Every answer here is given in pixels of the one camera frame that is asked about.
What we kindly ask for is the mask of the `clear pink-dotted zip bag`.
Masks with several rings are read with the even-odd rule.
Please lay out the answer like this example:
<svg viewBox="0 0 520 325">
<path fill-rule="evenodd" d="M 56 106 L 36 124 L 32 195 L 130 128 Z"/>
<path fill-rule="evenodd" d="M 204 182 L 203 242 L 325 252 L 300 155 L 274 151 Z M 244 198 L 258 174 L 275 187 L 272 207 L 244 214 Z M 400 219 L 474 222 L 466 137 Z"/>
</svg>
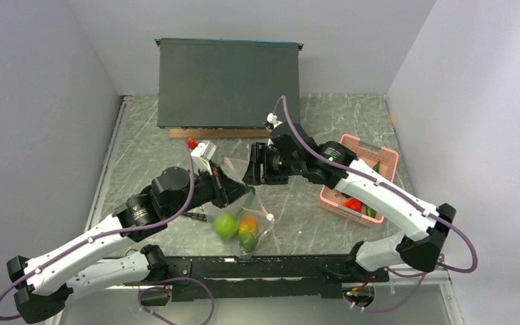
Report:
<svg viewBox="0 0 520 325">
<path fill-rule="evenodd" d="M 269 213 L 264 207 L 260 194 L 257 193 L 255 188 L 251 188 L 251 192 L 244 195 L 242 198 L 237 200 L 235 203 L 229 205 L 224 208 L 217 208 L 211 203 L 208 203 L 204 206 L 204 211 L 207 215 L 208 223 L 211 225 L 211 228 L 216 233 L 213 228 L 214 220 L 223 213 L 227 213 L 235 217 L 239 223 L 239 220 L 244 215 L 250 215 L 254 217 L 257 221 L 257 225 L 259 228 L 258 232 L 258 242 L 256 249 L 252 253 L 242 253 L 239 247 L 239 239 L 238 232 L 236 235 L 228 240 L 224 240 L 220 238 L 217 233 L 216 236 L 220 239 L 223 245 L 227 249 L 227 253 L 229 255 L 235 255 L 237 257 L 248 259 L 255 255 L 260 247 L 263 246 L 263 242 L 268 237 L 268 235 L 272 232 L 272 228 L 276 222 L 274 216 Z"/>
</svg>

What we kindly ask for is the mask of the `orange-green mango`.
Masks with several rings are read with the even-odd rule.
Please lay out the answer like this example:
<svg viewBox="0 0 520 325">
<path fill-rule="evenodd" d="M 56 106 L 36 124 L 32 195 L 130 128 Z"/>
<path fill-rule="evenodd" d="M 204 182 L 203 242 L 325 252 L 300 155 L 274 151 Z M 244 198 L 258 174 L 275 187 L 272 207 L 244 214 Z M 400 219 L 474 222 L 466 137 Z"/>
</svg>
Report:
<svg viewBox="0 0 520 325">
<path fill-rule="evenodd" d="M 242 253 L 252 253 L 257 246 L 259 228 L 257 221 L 250 215 L 244 215 L 238 223 L 239 247 Z"/>
</svg>

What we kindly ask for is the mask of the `red strawberry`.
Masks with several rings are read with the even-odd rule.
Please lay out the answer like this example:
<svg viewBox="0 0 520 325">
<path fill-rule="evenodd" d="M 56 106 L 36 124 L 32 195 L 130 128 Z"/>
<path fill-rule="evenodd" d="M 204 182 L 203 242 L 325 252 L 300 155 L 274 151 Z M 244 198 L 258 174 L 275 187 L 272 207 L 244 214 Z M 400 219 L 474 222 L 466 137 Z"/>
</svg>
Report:
<svg viewBox="0 0 520 325">
<path fill-rule="evenodd" d="M 341 203 L 341 205 L 351 211 L 355 211 L 358 213 L 362 212 L 362 202 L 355 198 L 350 198 Z"/>
</svg>

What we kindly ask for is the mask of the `green apple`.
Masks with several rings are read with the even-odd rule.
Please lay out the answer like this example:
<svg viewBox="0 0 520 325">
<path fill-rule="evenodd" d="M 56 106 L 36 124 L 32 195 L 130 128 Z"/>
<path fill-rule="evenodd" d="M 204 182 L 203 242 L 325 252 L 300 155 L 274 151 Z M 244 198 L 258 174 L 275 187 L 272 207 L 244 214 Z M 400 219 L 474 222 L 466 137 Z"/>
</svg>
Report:
<svg viewBox="0 0 520 325">
<path fill-rule="evenodd" d="M 214 220 L 213 228 L 220 238 L 228 240 L 236 235 L 238 221 L 232 215 L 223 213 Z"/>
</svg>

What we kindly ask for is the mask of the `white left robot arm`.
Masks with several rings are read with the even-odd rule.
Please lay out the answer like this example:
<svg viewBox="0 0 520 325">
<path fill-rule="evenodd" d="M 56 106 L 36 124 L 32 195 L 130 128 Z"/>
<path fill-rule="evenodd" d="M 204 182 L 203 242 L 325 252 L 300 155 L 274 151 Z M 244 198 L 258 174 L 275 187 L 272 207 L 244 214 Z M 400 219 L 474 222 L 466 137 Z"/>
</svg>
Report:
<svg viewBox="0 0 520 325">
<path fill-rule="evenodd" d="M 120 259 L 105 256 L 163 231 L 186 211 L 204 204 L 224 208 L 251 192 L 217 164 L 210 171 L 165 169 L 139 194 L 89 231 L 40 257 L 17 256 L 7 262 L 19 318 L 35 324 L 91 291 L 125 283 L 159 284 L 169 264 L 153 244 Z"/>
</svg>

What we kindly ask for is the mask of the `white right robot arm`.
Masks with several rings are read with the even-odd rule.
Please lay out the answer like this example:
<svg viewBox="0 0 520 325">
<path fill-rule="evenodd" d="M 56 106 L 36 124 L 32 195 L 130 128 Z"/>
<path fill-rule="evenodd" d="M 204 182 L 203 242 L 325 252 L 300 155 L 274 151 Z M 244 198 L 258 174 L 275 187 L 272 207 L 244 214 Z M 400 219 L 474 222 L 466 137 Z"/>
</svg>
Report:
<svg viewBox="0 0 520 325">
<path fill-rule="evenodd" d="M 339 142 L 317 144 L 300 125 L 284 123 L 272 129 L 267 143 L 252 145 L 242 180 L 250 186 L 284 185 L 291 176 L 358 199 L 399 228 L 392 237 L 353 247 L 346 262 L 352 280 L 362 281 L 371 272 L 400 263 L 420 272 L 435 269 L 455 214 L 450 205 L 422 201 Z"/>
</svg>

